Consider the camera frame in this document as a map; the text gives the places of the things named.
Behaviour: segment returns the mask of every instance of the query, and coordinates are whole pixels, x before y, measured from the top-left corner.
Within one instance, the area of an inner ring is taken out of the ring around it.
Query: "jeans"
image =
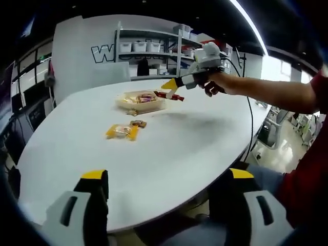
[[[252,173],[262,190],[268,190],[274,196],[283,180],[283,174],[256,165],[240,162],[235,168]],[[220,199],[225,197],[224,180],[220,178],[209,188],[210,216],[205,222],[172,212],[157,220],[136,227],[138,237],[147,246],[194,246],[194,245],[224,245],[226,227],[224,225],[225,208]]]

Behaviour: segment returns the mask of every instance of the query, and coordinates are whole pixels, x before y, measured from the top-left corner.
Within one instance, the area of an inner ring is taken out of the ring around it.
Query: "ceiling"
[[[282,0],[238,0],[257,26],[266,46],[275,47],[294,54],[317,69],[322,61],[314,48],[311,36],[302,25],[302,21],[291,11]],[[320,11],[314,5],[305,5],[305,0],[299,1],[302,16],[311,23],[320,25]],[[170,21],[187,24],[198,32],[226,41],[236,46],[240,51],[262,54],[259,43],[241,14],[228,0],[206,0],[193,6],[185,0],[131,0],[131,1],[73,1],[65,3],[51,1],[25,1],[17,4],[9,2],[1,6],[0,27],[3,31],[4,44],[0,47],[2,59],[0,68],[8,65],[16,57],[22,56],[38,42],[53,35],[57,23],[82,15],[84,18],[108,14],[137,14],[163,18]],[[17,40],[24,26],[35,16],[35,22],[30,36]],[[293,63],[299,62],[289,56],[269,51]]]

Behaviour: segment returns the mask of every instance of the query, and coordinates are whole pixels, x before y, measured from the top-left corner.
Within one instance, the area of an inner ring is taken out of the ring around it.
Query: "white table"
[[[46,209],[81,175],[108,170],[108,232],[128,229],[163,215],[204,190],[242,153],[251,138],[246,97],[202,89],[178,93],[167,109],[133,117],[115,106],[124,92],[159,89],[167,80],[142,80],[98,87],[69,96],[37,128],[18,168],[19,204],[42,224]],[[254,134],[270,108],[251,99]],[[147,122],[137,140],[105,138],[112,124]]]

